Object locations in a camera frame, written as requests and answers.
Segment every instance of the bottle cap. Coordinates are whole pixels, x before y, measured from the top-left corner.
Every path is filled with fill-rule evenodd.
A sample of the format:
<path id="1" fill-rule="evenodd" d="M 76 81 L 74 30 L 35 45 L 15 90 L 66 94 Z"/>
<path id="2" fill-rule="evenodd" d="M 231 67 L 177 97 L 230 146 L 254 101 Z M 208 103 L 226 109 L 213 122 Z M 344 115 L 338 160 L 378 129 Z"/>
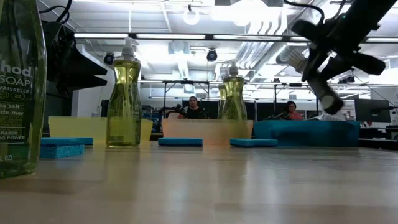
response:
<path id="1" fill-rule="evenodd" d="M 137 46 L 139 45 L 138 42 L 131 37 L 126 37 L 124 40 L 126 43 L 122 49 L 122 55 L 134 56 L 134 52 L 137 50 Z"/>
<path id="2" fill-rule="evenodd" d="M 231 76 L 238 76 L 239 71 L 238 71 L 238 66 L 236 66 L 236 60 L 230 60 L 229 61 L 232 66 L 229 68 L 229 74 Z"/>

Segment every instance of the red shirt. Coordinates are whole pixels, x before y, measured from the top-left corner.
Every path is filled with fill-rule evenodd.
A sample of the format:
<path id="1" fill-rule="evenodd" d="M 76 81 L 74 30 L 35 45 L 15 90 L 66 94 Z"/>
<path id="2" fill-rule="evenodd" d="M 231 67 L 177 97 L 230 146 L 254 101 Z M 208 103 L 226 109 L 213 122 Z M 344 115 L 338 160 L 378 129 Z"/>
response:
<path id="1" fill-rule="evenodd" d="M 298 112 L 293 112 L 293 113 L 289 113 L 289 117 L 294 120 L 294 121 L 300 121 L 303 120 L 303 117 L 301 116 L 301 114 L 299 114 Z"/>

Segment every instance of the dark hair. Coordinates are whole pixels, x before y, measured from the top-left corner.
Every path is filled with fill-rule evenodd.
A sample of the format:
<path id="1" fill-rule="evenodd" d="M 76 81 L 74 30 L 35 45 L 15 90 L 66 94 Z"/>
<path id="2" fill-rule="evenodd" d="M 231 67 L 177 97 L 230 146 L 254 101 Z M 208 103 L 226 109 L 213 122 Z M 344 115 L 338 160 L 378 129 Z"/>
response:
<path id="1" fill-rule="evenodd" d="M 294 105 L 294 109 L 297 109 L 297 105 L 296 105 L 296 103 L 294 103 L 294 101 L 288 101 L 287 103 L 286 103 L 286 110 L 289 110 L 289 106 L 290 105 Z"/>
<path id="2" fill-rule="evenodd" d="M 191 97 L 189 98 L 189 100 L 191 100 L 192 98 L 194 98 L 195 101 L 198 102 L 198 99 L 197 99 L 196 97 L 194 97 L 194 96 L 191 96 Z"/>

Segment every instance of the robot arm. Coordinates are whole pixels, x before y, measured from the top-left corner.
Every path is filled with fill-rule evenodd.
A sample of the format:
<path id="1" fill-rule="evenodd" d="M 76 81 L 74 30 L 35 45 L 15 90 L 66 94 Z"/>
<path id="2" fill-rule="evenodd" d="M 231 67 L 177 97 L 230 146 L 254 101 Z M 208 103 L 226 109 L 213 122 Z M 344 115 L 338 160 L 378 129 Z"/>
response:
<path id="1" fill-rule="evenodd" d="M 378 30 L 377 23 L 396 1 L 354 0 L 347 13 L 326 20 L 325 23 L 315 25 L 299 20 L 293 25 L 293 32 L 311 41 L 302 81 L 308 82 L 327 113 L 335 114 L 343 107 L 343 101 L 328 86 L 328 79 L 352 67 L 372 75 L 380 75 L 385 69 L 383 61 L 359 53 L 359 44 L 372 30 Z M 330 58 L 327 66 L 318 71 L 331 51 L 336 52 L 336 57 Z"/>

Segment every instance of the cable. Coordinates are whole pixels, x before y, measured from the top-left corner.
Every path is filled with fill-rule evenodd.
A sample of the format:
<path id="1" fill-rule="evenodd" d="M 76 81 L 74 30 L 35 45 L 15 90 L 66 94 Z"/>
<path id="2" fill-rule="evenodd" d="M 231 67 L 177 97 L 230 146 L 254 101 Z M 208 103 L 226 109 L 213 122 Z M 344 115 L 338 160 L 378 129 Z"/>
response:
<path id="1" fill-rule="evenodd" d="M 53 6 L 53 7 L 50 7 L 50 8 L 48 8 L 48 9 L 41 10 L 41 11 L 39 11 L 39 13 L 40 13 L 40 14 L 48 13 L 48 12 L 51 12 L 52 10 L 58 9 L 58 8 L 64 8 L 64 10 L 66 9 L 65 6 Z M 61 24 L 66 23 L 66 22 L 69 20 L 69 17 L 70 17 L 70 13 L 69 13 L 69 11 L 67 11 L 67 18 L 64 19 L 64 20 L 61 22 Z"/>
<path id="2" fill-rule="evenodd" d="M 56 20 L 57 22 L 61 22 L 61 20 L 63 19 L 63 17 L 69 13 L 69 9 L 70 6 L 72 5 L 72 0 L 68 0 L 67 6 L 65 7 L 65 9 L 63 10 L 63 12 L 61 13 L 60 17 L 58 17 L 58 19 Z"/>
<path id="3" fill-rule="evenodd" d="M 375 94 L 377 94 L 378 96 L 380 96 L 383 100 L 387 100 L 384 96 L 382 96 L 380 93 L 378 93 L 376 90 L 373 90 L 370 86 L 368 86 L 365 82 L 363 82 L 360 78 L 358 78 L 355 74 L 353 74 L 353 76 L 358 79 L 362 84 L 364 84 L 366 87 L 368 87 L 371 91 L 373 91 Z M 395 106 L 395 104 L 393 104 L 391 101 L 387 100 L 389 104 L 391 104 L 392 106 Z"/>
<path id="4" fill-rule="evenodd" d="M 325 20 L 325 12 L 323 12 L 323 10 L 321 8 L 319 8 L 318 6 L 313 6 L 310 4 L 301 4 L 301 3 L 296 3 L 296 2 L 289 2 L 288 0 L 284 0 L 284 3 L 291 5 L 291 6 L 307 7 L 307 8 L 314 9 L 314 10 L 318 11 L 321 14 L 321 18 L 319 19 L 318 24 L 322 24 L 323 21 Z"/>
<path id="5" fill-rule="evenodd" d="M 343 7 L 344 7 L 345 4 L 346 4 L 346 0 L 342 0 L 342 1 L 340 2 L 340 7 L 338 8 L 336 14 L 332 17 L 333 19 L 336 18 L 336 17 L 338 17 L 338 15 L 340 15 L 341 10 L 343 10 Z"/>

